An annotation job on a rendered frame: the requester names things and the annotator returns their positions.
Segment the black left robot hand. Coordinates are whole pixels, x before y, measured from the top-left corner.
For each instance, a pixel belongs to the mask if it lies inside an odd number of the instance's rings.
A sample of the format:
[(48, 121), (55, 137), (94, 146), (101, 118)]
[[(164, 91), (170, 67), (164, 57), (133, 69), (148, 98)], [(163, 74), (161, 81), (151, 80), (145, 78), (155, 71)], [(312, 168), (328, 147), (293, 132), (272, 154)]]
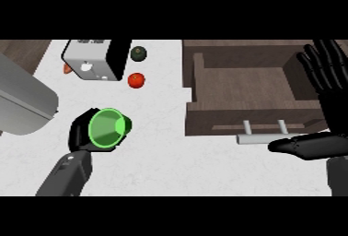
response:
[(99, 112), (99, 108), (92, 108), (73, 122), (68, 137), (68, 147), (73, 152), (88, 150), (91, 152), (113, 152), (116, 147), (98, 147), (89, 137), (89, 123)]

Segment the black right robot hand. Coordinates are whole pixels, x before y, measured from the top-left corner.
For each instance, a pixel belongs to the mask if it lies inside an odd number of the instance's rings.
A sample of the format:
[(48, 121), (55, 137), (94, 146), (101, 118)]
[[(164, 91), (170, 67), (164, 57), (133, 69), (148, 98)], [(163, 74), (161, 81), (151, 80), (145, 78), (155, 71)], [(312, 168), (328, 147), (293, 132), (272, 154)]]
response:
[(335, 40), (315, 40), (297, 58), (319, 95), (329, 131), (275, 140), (270, 152), (304, 160), (348, 156), (348, 55)]

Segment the green cup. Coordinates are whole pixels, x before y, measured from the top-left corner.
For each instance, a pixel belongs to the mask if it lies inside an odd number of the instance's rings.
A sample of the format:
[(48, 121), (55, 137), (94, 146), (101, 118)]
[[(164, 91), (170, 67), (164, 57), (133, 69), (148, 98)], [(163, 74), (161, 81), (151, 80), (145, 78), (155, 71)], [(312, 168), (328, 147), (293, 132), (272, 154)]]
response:
[(132, 119), (114, 108), (96, 112), (89, 123), (89, 137), (99, 148), (113, 148), (132, 131)]

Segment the brown wooden drawer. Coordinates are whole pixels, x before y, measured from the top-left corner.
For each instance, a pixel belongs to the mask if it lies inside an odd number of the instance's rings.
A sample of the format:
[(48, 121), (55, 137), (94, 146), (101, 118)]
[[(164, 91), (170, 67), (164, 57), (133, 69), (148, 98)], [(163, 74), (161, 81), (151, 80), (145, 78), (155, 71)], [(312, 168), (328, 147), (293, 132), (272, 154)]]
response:
[(186, 103), (185, 133), (234, 136), (245, 132), (309, 134), (328, 128), (313, 90), (299, 96), (285, 71), (269, 68), (209, 68), (194, 55), (194, 98)]

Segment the grey rounded appliance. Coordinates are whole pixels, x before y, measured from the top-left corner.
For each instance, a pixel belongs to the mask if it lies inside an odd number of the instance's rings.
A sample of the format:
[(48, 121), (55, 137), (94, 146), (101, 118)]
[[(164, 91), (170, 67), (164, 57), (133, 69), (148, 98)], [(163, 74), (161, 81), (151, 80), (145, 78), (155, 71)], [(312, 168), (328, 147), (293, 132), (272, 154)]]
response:
[(57, 92), (0, 53), (0, 130), (32, 134), (54, 119), (58, 108)]

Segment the red tomato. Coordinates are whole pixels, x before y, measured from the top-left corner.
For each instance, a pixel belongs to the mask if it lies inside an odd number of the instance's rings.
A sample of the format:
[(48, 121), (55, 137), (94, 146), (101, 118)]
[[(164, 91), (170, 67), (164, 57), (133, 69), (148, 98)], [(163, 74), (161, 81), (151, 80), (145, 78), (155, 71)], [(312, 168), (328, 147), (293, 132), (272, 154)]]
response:
[(129, 76), (129, 85), (133, 89), (139, 89), (145, 86), (147, 77), (142, 73), (133, 73)]

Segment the white and black appliance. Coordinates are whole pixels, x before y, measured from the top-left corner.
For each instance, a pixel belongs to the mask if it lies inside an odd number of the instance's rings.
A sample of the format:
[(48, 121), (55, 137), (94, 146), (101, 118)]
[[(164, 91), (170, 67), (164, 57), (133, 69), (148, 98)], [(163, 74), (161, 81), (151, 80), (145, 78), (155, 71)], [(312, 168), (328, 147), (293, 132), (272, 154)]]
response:
[(70, 40), (61, 59), (83, 80), (120, 81), (132, 40)]

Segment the brown wooden cabinet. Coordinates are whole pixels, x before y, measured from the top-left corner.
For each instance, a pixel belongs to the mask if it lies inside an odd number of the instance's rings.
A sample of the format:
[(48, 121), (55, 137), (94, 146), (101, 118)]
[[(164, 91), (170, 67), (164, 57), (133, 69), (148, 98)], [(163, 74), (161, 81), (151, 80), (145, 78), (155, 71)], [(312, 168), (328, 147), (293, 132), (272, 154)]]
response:
[(183, 40), (183, 86), (192, 87), (194, 54), (209, 68), (282, 67), (312, 40)]

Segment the dark green round vegetable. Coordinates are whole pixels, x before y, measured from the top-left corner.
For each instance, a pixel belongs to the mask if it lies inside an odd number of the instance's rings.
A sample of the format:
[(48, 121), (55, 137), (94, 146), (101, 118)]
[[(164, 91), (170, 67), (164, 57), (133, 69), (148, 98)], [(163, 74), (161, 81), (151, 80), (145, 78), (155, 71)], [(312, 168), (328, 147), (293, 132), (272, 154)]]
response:
[(148, 58), (148, 50), (144, 46), (136, 46), (130, 51), (130, 59), (142, 62)]

